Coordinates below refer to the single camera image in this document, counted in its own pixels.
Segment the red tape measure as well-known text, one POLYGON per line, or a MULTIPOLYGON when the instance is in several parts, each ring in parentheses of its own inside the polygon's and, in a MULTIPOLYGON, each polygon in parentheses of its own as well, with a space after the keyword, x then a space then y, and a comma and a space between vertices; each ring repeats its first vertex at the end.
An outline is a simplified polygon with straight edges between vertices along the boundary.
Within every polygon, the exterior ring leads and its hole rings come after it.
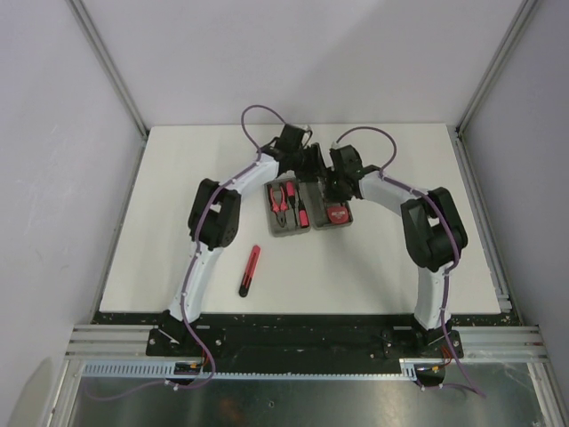
POLYGON ((347 204, 329 205, 326 214, 331 224, 340 226, 352 222, 351 213, 347 204))

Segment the pink handle bit screwdriver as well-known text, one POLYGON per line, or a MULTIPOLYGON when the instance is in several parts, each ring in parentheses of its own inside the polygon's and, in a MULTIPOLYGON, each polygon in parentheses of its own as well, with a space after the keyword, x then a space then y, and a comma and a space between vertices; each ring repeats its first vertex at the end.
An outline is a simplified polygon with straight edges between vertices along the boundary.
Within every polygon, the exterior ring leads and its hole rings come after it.
POLYGON ((289 205, 291 206, 292 210, 295 213, 297 213, 298 209, 297 209, 297 195, 296 195, 295 183, 293 181, 288 181, 285 184, 285 189, 286 189, 286 195, 287 195, 287 200, 289 202, 289 205))

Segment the small pink handle screwdriver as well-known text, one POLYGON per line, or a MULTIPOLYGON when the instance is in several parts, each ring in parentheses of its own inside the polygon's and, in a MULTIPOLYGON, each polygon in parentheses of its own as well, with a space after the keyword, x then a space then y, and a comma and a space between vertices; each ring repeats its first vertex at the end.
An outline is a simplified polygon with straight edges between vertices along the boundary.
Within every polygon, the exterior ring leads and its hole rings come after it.
POLYGON ((300 209, 298 212, 299 224, 301 228, 307 228, 309 226, 309 218, 307 212, 304 209, 300 209))

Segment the grey plastic tool case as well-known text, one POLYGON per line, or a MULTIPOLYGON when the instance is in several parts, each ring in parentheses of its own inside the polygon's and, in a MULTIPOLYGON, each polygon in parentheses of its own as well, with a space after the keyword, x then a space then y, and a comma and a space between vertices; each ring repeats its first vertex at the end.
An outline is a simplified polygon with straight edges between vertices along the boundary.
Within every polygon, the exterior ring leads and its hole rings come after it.
POLYGON ((354 221, 348 202, 325 200, 321 181, 304 182, 288 177, 264 186, 268 229, 273 237, 283 238, 311 230, 335 230, 354 221))

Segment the pink black pliers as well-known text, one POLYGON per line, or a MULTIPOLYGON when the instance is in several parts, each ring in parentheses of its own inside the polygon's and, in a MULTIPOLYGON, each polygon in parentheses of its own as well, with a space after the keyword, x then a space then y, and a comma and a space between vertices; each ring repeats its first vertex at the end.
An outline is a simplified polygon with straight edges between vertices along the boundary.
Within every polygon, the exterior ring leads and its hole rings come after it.
POLYGON ((285 189, 282 185, 277 188, 270 187, 268 195, 271 211, 276 216, 277 224, 283 228, 286 225, 286 211, 288 210, 285 189))

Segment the pink black utility knife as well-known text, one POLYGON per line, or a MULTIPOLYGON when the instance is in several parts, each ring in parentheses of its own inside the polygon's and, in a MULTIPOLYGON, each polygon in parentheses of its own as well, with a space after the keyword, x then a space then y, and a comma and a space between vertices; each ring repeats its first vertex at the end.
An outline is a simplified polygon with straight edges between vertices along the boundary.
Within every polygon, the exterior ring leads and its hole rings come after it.
POLYGON ((240 297, 245 298, 250 290, 251 284, 252 284, 252 279, 254 276, 254 272, 256 270, 257 267, 257 263, 259 261, 260 258, 260 252, 261 249, 258 245, 254 245, 252 247, 252 251, 250 252, 250 256, 249 259, 247 261, 247 264, 245 266, 245 270, 244 270, 244 275, 242 277, 239 289, 238 289, 238 294, 240 297))

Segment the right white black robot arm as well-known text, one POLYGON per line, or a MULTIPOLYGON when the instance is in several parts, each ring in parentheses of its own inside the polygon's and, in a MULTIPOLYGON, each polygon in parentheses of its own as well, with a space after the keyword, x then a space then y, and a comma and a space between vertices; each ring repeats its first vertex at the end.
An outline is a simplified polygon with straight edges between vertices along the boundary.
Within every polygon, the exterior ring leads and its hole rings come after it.
POLYGON ((330 150, 333 165, 326 169, 325 195, 333 201, 353 197, 374 202, 400 216, 405 247, 418 268, 418 294, 410 334, 412 350, 430 357, 448 338, 450 275, 468 244, 450 191, 416 189, 388 176, 376 165, 364 166, 357 150, 330 150))

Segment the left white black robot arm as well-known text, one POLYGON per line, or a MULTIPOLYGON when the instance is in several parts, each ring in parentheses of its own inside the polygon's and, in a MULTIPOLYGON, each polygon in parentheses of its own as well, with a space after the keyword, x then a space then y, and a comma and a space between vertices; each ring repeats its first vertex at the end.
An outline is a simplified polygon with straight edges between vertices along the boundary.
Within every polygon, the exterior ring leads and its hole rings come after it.
POLYGON ((256 157, 244 170, 223 182, 200 182, 188 217, 193 254, 168 308, 172 318, 189 325, 200 317, 215 264, 238 232, 243 199, 284 173, 310 172, 317 158, 312 152, 319 151, 307 144, 311 136, 308 127, 285 125, 277 137, 256 147, 256 157))

